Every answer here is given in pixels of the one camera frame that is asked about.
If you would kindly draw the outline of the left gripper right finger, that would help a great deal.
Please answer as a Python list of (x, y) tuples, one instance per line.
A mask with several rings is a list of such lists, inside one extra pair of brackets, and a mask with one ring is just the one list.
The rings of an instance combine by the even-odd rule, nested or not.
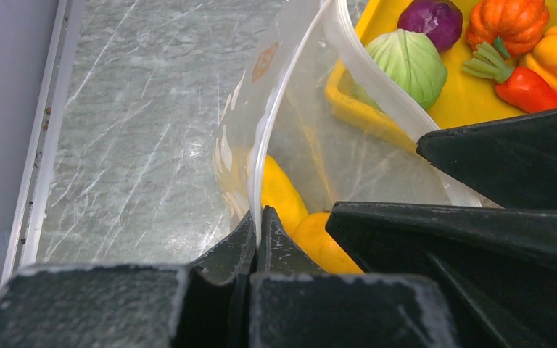
[(284, 274), (324, 273), (324, 270), (288, 236), (278, 213), (269, 206), (262, 212), (257, 271)]

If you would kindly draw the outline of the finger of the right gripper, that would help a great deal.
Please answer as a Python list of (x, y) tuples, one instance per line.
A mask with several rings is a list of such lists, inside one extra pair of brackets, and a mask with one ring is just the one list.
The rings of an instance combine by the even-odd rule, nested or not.
[(416, 152), (502, 207), (557, 210), (557, 109), (429, 132)]
[(464, 347), (557, 347), (557, 212), (338, 202), (330, 236), (372, 273), (441, 288)]

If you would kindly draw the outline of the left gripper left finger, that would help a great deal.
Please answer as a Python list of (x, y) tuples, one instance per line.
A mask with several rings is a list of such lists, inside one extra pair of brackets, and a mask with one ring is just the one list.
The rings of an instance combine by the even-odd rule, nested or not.
[(248, 211), (237, 227), (189, 264), (193, 276), (250, 275), (255, 269), (255, 221)]

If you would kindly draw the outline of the orange carrot toy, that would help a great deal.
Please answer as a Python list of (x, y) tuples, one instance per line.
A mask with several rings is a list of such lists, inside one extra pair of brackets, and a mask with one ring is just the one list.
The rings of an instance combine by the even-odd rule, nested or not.
[(491, 44), (476, 46), (472, 58), (463, 63), (469, 75), (495, 82), (495, 93), (506, 103), (526, 112), (557, 109), (557, 92), (528, 67), (511, 66)]

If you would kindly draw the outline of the clear zip top bag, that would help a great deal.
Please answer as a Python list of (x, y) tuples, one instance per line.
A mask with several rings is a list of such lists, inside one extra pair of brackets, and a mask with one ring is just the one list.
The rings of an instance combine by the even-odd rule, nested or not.
[(223, 108), (213, 166), (236, 225), (275, 161), (309, 212), (338, 201), (479, 207), (415, 153), (437, 124), (365, 57), (345, 1), (285, 1)]

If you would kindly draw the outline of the green cabbage toy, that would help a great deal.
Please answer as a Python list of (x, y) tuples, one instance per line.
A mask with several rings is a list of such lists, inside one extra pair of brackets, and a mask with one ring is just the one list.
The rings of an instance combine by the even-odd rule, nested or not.
[(448, 71), (428, 36), (397, 29), (376, 37), (365, 50), (423, 109), (430, 109), (437, 102)]

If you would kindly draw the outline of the orange mango toy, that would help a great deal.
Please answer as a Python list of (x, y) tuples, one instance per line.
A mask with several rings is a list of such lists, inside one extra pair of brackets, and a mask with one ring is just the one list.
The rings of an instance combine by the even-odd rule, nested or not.
[(328, 273), (363, 273), (326, 231), (329, 212), (305, 217), (289, 234), (305, 254)]

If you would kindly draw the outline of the yellow lemon toy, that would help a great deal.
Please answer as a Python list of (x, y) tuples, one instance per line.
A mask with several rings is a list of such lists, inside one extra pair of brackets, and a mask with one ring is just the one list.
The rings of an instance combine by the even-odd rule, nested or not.
[(289, 176), (271, 155), (265, 156), (261, 184), (260, 212), (269, 206), (276, 211), (286, 235), (293, 239), (297, 226), (309, 215)]

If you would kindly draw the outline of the yellow plastic tray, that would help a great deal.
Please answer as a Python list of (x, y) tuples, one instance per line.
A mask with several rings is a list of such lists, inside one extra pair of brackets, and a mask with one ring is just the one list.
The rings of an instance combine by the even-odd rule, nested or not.
[[(408, 1), (370, 1), (353, 28), (360, 41), (367, 44), (382, 33), (397, 27), (400, 13)], [(448, 70), (447, 83), (436, 104), (428, 113), (440, 128), (483, 123), (521, 115), (521, 110), (501, 101), (491, 83), (467, 75), (461, 70), (464, 61), (471, 57), (470, 47), (461, 38), (441, 58)], [(413, 151), (415, 143), (383, 112), (356, 99), (355, 83), (341, 62), (329, 76), (325, 92), (334, 116), (366, 133), (392, 144)]]

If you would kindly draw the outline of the orange pumpkin toy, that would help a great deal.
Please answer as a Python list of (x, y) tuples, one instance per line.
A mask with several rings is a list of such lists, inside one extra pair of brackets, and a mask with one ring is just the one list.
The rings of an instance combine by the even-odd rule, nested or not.
[(487, 42), (506, 59), (531, 51), (543, 37), (550, 12), (543, 0), (484, 0), (471, 10), (466, 41)]

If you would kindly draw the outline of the purple onion toy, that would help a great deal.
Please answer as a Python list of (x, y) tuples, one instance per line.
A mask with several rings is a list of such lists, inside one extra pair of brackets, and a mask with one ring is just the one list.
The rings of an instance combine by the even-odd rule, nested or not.
[(463, 13), (452, 1), (412, 1), (400, 14), (397, 27), (424, 33), (440, 54), (458, 42), (463, 30)]

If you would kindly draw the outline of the aluminium frame rail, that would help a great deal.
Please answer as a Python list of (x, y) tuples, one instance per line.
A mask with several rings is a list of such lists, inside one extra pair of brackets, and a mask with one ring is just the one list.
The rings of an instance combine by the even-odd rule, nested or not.
[(84, 0), (58, 2), (1, 286), (36, 262), (85, 7)]

